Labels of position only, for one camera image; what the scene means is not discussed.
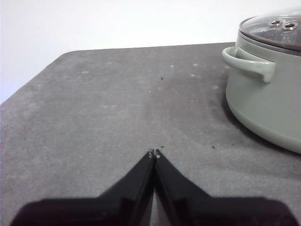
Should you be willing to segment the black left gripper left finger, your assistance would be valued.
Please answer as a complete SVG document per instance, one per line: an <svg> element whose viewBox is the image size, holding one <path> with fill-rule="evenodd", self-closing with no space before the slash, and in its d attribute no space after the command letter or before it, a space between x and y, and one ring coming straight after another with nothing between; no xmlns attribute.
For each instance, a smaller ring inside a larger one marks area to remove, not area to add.
<svg viewBox="0 0 301 226"><path fill-rule="evenodd" d="M24 205L15 226L139 226L150 219L153 151L103 194L93 198L43 199Z"/></svg>

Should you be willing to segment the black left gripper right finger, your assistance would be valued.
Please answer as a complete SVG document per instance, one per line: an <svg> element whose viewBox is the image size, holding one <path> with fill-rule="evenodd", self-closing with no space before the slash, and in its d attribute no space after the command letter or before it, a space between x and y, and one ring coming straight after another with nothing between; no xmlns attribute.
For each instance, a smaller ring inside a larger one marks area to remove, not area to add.
<svg viewBox="0 0 301 226"><path fill-rule="evenodd" d="M155 186L173 226L294 226L280 201L264 197L213 197L187 179L157 149Z"/></svg>

